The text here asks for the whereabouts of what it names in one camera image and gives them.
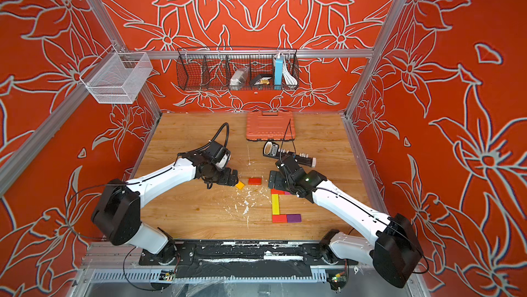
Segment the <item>small red block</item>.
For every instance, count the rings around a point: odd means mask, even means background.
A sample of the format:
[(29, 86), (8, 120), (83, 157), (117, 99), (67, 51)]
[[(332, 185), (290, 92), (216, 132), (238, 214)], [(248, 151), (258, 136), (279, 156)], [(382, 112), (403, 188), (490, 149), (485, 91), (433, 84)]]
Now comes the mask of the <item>small red block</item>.
[(261, 185), (262, 184), (262, 178), (250, 178), (248, 179), (248, 184), (249, 185)]

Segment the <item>lime yellow long block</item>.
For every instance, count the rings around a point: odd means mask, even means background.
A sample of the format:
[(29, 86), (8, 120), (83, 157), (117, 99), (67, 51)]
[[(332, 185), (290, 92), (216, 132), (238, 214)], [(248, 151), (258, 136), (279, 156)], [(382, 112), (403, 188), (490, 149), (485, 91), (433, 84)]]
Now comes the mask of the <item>lime yellow long block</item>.
[(272, 194), (271, 195), (272, 200), (272, 214), (274, 216), (280, 215), (280, 207), (279, 207), (279, 195), (278, 194)]

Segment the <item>dark purple block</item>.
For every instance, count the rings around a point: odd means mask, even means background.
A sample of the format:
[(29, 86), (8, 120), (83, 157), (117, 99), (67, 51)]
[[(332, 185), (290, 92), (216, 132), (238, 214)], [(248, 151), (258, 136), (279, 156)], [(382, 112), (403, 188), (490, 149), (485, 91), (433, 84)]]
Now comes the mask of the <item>dark purple block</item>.
[(301, 214), (287, 214), (286, 220), (287, 220), (287, 223), (301, 223), (302, 217), (301, 217)]

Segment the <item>long red block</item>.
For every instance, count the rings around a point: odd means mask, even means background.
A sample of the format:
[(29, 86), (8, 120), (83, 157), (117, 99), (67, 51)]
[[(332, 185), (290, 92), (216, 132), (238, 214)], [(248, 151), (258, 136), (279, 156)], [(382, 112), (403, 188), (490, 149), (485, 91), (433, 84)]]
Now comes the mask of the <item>long red block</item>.
[(287, 223), (288, 216), (286, 214), (272, 215), (272, 223)]

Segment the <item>red cube block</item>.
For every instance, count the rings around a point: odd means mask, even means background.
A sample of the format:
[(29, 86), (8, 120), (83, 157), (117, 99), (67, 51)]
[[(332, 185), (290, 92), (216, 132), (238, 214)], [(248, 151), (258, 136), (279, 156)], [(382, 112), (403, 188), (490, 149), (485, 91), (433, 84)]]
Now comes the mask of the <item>red cube block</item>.
[(271, 189), (272, 195), (284, 195), (285, 191), (277, 190), (277, 189)]

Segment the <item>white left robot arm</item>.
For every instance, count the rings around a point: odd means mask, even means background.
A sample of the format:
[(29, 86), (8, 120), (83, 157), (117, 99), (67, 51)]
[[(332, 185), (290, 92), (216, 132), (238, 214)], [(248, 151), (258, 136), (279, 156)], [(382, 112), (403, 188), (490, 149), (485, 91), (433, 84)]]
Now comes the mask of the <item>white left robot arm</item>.
[(91, 221), (112, 245), (141, 248), (167, 264), (176, 258), (174, 240), (160, 228), (142, 222), (141, 210), (164, 193), (195, 179), (202, 180), (208, 188), (215, 184), (234, 187), (240, 182), (236, 169), (220, 169), (202, 156), (180, 158), (137, 179), (108, 182)]

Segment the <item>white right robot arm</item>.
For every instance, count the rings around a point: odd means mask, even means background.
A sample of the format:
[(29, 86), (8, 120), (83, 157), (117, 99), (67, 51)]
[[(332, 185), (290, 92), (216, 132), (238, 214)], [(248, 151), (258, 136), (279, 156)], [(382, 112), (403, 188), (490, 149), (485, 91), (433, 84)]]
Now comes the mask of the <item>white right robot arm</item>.
[(386, 282), (403, 288), (424, 258), (407, 217), (399, 213), (390, 216), (366, 206), (315, 170), (307, 174), (301, 170), (288, 179), (281, 172), (271, 171), (269, 185), (332, 212), (366, 239), (365, 244), (359, 244), (351, 235), (328, 232), (321, 244), (330, 262), (337, 258), (371, 265)]

